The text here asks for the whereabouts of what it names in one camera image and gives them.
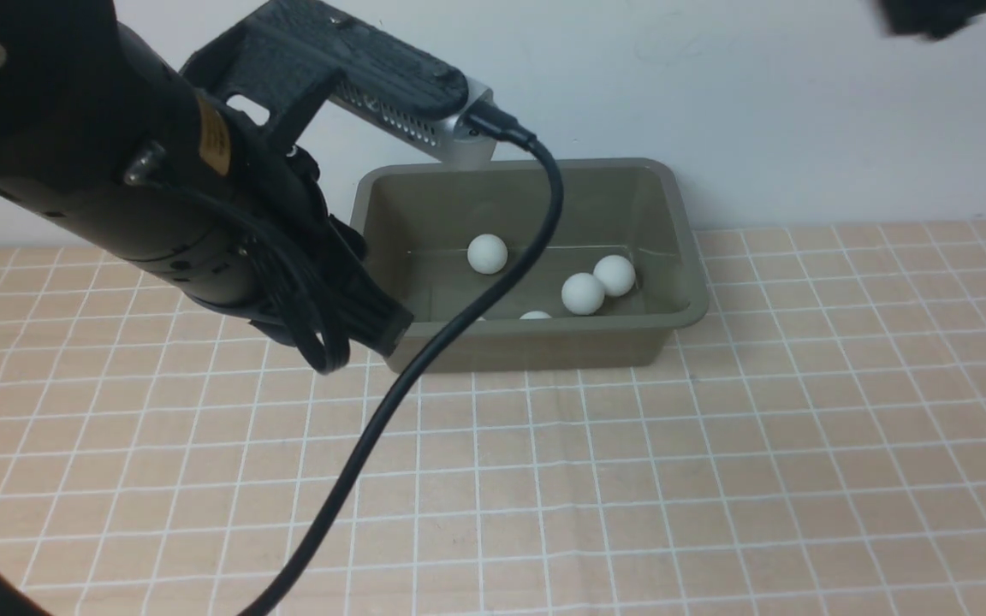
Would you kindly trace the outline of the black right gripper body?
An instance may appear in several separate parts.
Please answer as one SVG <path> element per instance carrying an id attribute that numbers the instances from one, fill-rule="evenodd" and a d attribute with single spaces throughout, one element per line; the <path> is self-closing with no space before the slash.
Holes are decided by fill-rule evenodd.
<path id="1" fill-rule="evenodd" d="M 874 7 L 893 38 L 943 40 L 986 15 L 985 0 L 881 0 Z"/>

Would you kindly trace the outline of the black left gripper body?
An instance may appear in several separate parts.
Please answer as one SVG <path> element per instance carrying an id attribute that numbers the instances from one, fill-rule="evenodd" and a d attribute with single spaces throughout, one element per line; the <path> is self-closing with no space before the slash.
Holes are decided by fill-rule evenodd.
<path id="1" fill-rule="evenodd" d="M 413 313 L 373 281 L 365 238 L 329 212 L 319 176 L 317 161 L 294 145 L 249 153 L 223 192 L 177 182 L 180 198 L 229 228 L 232 258 L 249 272 L 246 298 L 200 304 L 305 358 L 348 358 L 353 343 L 388 356 Z"/>

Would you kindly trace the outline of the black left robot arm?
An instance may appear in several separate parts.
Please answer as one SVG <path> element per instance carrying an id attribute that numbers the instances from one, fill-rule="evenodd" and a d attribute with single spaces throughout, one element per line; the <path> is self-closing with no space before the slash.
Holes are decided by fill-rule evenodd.
<path id="1" fill-rule="evenodd" d="M 313 75 L 289 103 L 261 95 L 255 124 L 220 86 L 249 27 L 179 71 L 110 1 L 0 1 L 0 196 L 321 373 L 352 342 L 388 356 L 413 317 L 371 279 L 366 242 L 296 145 L 336 79 Z"/>

